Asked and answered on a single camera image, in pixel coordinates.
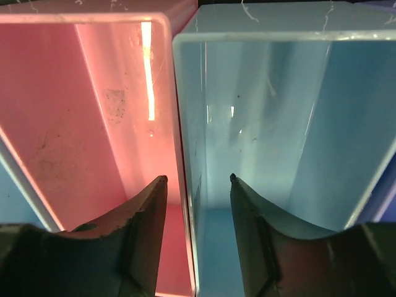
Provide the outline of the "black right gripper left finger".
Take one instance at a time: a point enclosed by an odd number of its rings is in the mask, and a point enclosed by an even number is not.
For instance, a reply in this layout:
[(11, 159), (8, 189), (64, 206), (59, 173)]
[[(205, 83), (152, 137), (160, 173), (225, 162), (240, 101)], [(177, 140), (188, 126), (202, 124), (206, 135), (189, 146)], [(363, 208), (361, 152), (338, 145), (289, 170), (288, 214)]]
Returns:
[(72, 231), (1, 226), (2, 296), (154, 296), (166, 176)]

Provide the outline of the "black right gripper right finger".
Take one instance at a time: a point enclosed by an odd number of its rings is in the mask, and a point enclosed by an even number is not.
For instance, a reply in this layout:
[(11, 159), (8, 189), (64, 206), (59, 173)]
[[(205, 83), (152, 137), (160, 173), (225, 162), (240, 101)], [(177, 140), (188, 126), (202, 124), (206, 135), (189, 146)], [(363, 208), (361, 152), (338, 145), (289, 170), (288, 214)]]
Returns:
[(319, 227), (231, 175), (231, 211), (246, 296), (394, 296), (395, 224)]

